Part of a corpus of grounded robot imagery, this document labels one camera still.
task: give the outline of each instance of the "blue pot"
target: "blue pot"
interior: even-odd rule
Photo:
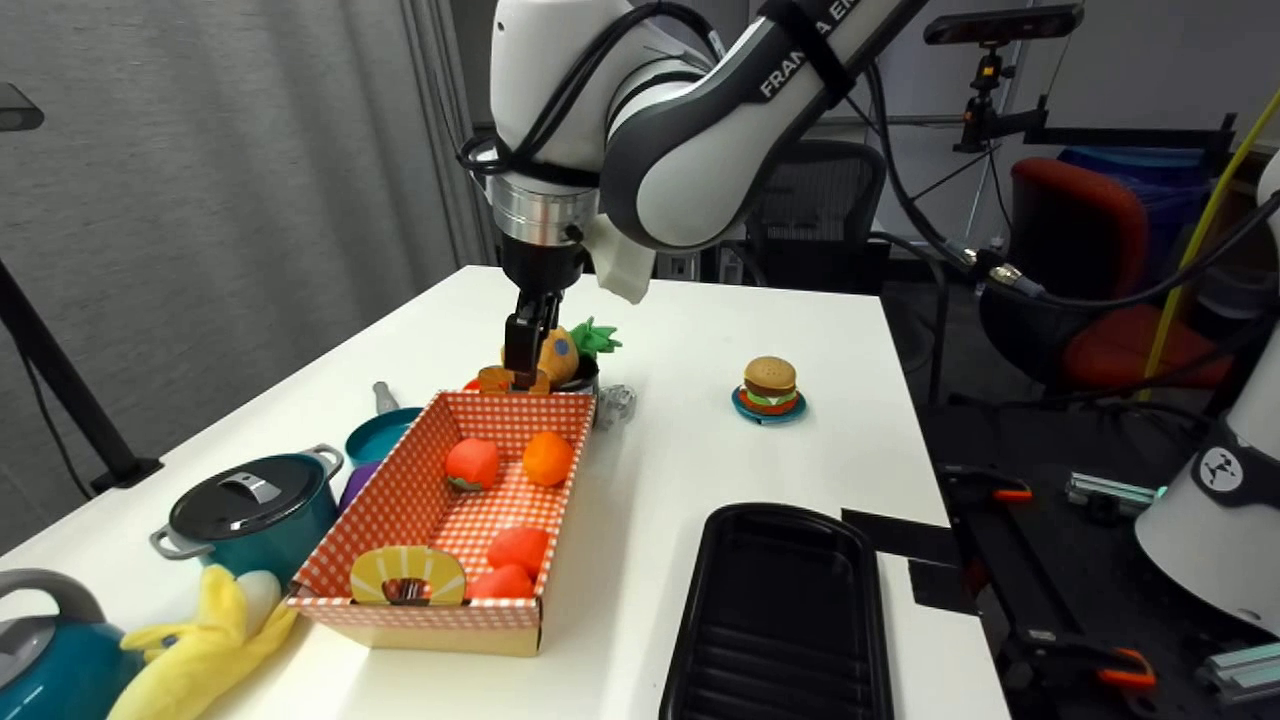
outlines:
[[[336,521],[328,481],[340,469],[344,450],[328,445],[228,469],[170,502],[152,548],[167,560],[224,564],[233,577],[270,570],[288,588]]]
[[[0,715],[109,715],[138,668],[135,655],[118,652],[118,630],[76,580],[41,569],[0,570],[0,601],[31,588],[60,611],[0,625]]]

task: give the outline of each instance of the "orange toy fruit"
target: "orange toy fruit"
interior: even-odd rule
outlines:
[[[542,529],[506,529],[486,544],[486,564],[491,569],[524,569],[529,580],[542,569],[550,534]]]
[[[479,597],[532,597],[532,580],[520,564],[505,564],[470,584],[470,601]]]
[[[496,486],[505,481],[505,447],[486,445],[486,440],[459,440],[446,447],[444,455],[444,477],[455,483],[455,486]]]
[[[524,445],[524,477],[536,486],[559,486],[566,481],[573,445],[557,430],[536,430]]]

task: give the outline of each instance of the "yellow toy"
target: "yellow toy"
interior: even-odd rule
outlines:
[[[276,577],[203,569],[196,618],[123,636],[149,668],[118,693],[113,720],[203,715],[288,644],[292,625],[295,607],[278,603]]]

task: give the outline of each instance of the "white table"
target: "white table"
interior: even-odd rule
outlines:
[[[403,405],[459,388],[498,359],[514,289],[463,269],[336,350],[246,399],[165,455],[165,472],[109,491],[0,560],[80,577],[118,629],[184,618],[200,564],[149,548],[167,502],[203,477],[306,445],[344,445],[370,417],[370,379]],[[617,324],[624,350],[603,383],[634,392],[634,417],[596,430],[547,588],[542,652],[370,652],[328,629],[256,676],[228,715],[627,715],[658,709],[699,522],[737,500],[781,500],[947,522],[900,359],[869,296],[652,282],[624,304],[580,279],[562,324]],[[783,428],[744,425],[728,392],[760,350],[787,356],[812,412]],[[909,720],[1009,715],[971,614],[919,607],[909,564],[879,554],[895,713]]]

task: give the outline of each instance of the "pot lid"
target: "pot lid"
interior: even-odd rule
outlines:
[[[267,455],[228,469],[170,502],[170,531],[196,544],[246,534],[295,513],[328,472],[315,455]]]
[[[50,630],[55,614],[0,625],[0,688],[21,679],[49,652]]]

